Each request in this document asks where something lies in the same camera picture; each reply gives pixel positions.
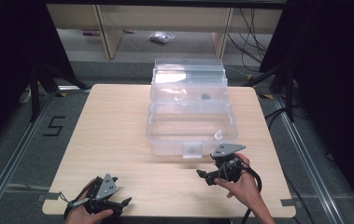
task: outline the black tape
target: black tape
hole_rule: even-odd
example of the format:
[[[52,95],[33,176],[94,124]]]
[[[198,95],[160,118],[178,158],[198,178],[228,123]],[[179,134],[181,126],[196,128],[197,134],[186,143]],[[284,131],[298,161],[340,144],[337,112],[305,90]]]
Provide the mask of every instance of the black tape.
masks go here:
[[[58,135],[60,134],[61,129],[63,128],[63,126],[60,126],[60,125],[53,125],[52,123],[53,123],[53,121],[54,121],[55,119],[64,119],[64,118],[65,118],[65,116],[53,116],[52,119],[51,119],[51,122],[50,122],[50,124],[49,124],[49,126],[48,126],[48,128],[57,129],[57,133],[45,133],[45,134],[43,134],[43,136],[46,136],[46,137],[49,137],[49,136],[51,136],[51,137],[58,136]]]
[[[48,193],[46,194],[46,200],[58,200],[60,193]]]
[[[281,204],[282,204],[283,207],[294,206],[295,205],[295,201],[293,199],[281,199]]]

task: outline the clear plastic container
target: clear plastic container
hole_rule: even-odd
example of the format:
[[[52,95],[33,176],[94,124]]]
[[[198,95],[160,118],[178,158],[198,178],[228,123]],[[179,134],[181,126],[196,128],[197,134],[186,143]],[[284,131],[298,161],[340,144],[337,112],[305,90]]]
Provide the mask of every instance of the clear plastic container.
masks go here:
[[[220,60],[156,60],[147,138],[156,155],[201,158],[238,131]]]

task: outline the gray floor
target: gray floor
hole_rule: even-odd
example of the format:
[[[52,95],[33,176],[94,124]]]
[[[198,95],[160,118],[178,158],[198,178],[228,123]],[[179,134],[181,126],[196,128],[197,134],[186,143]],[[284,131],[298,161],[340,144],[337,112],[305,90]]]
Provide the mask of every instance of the gray floor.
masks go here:
[[[149,41],[151,33],[151,31],[135,31],[133,34],[125,34],[115,58],[107,60],[98,36],[83,36],[79,30],[59,30],[78,79],[87,84],[149,84],[151,69],[156,58],[215,58],[210,34],[176,32],[172,33],[176,36],[172,42],[160,45]],[[232,34],[232,38],[241,46],[244,45],[239,34]],[[258,39],[266,46],[271,36],[258,35]],[[247,47],[247,50],[260,58],[255,48]],[[248,80],[247,75],[254,77],[259,75],[254,72],[259,64],[248,56],[242,57],[230,40],[226,45],[223,63],[231,86],[245,83]],[[62,80],[57,81],[60,85],[68,85]],[[270,83],[271,78],[258,84],[255,90],[258,94],[270,93],[268,90]],[[87,96],[87,92],[69,92],[65,97],[48,97],[49,106],[38,122],[33,137],[0,200],[0,223],[63,223],[61,216],[44,215],[41,206]],[[42,102],[45,102],[46,98],[47,96],[42,96]],[[264,115],[277,110],[275,100],[259,99],[259,101]],[[0,175],[29,125],[30,113],[29,102],[16,107],[0,132]],[[294,109],[294,114],[296,128],[310,153],[314,166],[320,173],[324,186],[331,193],[341,217],[345,223],[354,223],[354,193],[337,165],[325,158],[327,149],[303,109]],[[54,132],[48,128],[54,116],[64,116],[64,119],[57,119],[54,123],[63,126],[63,129],[58,136],[44,136],[46,133]],[[286,178],[290,181],[290,193],[297,209],[296,219],[277,218],[276,222],[312,223],[309,218],[311,216],[316,223],[332,223],[281,117],[274,120],[270,133]],[[300,202],[298,196],[303,199],[303,202]],[[256,223],[256,219],[250,218],[248,223]]]

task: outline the plastic bag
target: plastic bag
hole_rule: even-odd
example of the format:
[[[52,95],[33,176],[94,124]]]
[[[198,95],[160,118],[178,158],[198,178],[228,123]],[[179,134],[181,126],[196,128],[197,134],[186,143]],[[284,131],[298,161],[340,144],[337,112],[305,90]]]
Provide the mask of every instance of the plastic bag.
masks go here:
[[[168,43],[168,42],[172,41],[174,38],[175,38],[174,35],[170,35],[166,32],[159,32],[159,31],[152,33],[149,37],[149,39],[151,41],[161,43],[161,44]]]

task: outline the wooden tabletop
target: wooden tabletop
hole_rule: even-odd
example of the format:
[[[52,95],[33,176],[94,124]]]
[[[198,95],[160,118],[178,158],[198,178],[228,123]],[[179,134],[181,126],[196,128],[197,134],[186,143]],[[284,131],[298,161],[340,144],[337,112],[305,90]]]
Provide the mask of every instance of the wooden tabletop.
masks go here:
[[[153,155],[145,130],[150,103],[149,85],[93,86],[72,134],[50,192],[71,201],[83,187],[106,173],[116,176],[119,192],[110,201],[132,197],[123,209],[127,217],[241,217],[247,208],[228,191],[208,186],[196,169],[215,171],[213,160]],[[291,200],[279,160],[255,91],[230,87],[229,101],[239,131],[240,151],[262,179],[262,196],[273,217],[293,217]],[[43,212],[64,213],[66,202],[46,200]]]

